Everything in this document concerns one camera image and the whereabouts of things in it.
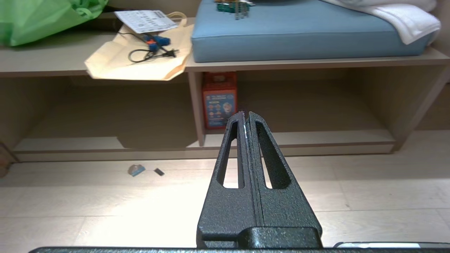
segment white towel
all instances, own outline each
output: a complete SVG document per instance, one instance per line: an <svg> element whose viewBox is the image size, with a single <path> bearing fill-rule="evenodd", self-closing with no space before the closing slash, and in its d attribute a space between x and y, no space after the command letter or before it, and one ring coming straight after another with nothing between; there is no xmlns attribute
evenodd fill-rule
<svg viewBox="0 0 450 253"><path fill-rule="evenodd" d="M340 0L340 1L347 5L355 5L355 6L409 4L417 6L426 12L434 10L437 5L437 0Z"/></svg>
<svg viewBox="0 0 450 253"><path fill-rule="evenodd" d="M414 5L392 4L354 6L346 5L339 0L322 1L371 14L388 21L397 29L401 41L406 45L409 45L430 33L434 33L433 38L429 42L431 44L436 39L437 34L441 29L441 22L439 19Z"/></svg>

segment textured black plastic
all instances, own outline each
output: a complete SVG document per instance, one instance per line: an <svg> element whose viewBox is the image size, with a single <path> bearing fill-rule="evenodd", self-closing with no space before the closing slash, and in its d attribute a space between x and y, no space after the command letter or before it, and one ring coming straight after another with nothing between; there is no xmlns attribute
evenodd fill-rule
<svg viewBox="0 0 450 253"><path fill-rule="evenodd" d="M234 139L237 139L239 189L227 189L223 187L223 179ZM260 149L273 189L266 187ZM302 248L321 245L322 228L266 122L252 112L246 121L240 112L227 124L198 221L197 247L248 248L252 244L238 244L239 235L253 227L310 228L314 231L311 235L317 235L313 240L302 236L285 239Z"/></svg>

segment small blue object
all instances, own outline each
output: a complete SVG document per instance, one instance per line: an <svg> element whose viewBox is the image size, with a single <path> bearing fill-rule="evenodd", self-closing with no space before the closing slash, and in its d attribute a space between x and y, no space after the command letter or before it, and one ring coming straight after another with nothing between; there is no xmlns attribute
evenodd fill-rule
<svg viewBox="0 0 450 253"><path fill-rule="evenodd" d="M159 50L158 44L160 46L170 45L170 39L161 36L150 37L148 35L144 35L144 39L148 44L148 49L152 52L157 52Z"/></svg>
<svg viewBox="0 0 450 253"><path fill-rule="evenodd" d="M132 176L137 176L144 170L145 170L144 166L142 166L140 164L139 165L131 165L131 167L128 169L128 174L130 174Z"/></svg>

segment shelf unit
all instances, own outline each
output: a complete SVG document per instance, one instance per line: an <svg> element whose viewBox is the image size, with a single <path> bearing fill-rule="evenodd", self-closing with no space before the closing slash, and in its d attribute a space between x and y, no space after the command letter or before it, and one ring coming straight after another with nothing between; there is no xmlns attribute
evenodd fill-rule
<svg viewBox="0 0 450 253"><path fill-rule="evenodd" d="M260 114L286 156L390 153L450 78L450 58L430 47L412 57L190 57L171 82L90 79L84 60L113 37L63 33L0 49L0 142L18 161L215 158L223 130L204 127L208 71L238 72L239 109Z"/></svg>

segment bag handle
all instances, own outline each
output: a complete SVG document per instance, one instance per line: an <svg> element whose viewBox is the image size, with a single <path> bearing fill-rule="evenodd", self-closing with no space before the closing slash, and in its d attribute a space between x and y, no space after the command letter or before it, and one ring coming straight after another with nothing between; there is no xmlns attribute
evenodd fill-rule
<svg viewBox="0 0 450 253"><path fill-rule="evenodd" d="M185 27L188 23L188 17L186 16L186 14L179 12L179 11L175 11L172 13L169 13L166 15L168 18L172 18L172 17L181 17L181 22L180 22L180 26Z"/></svg>

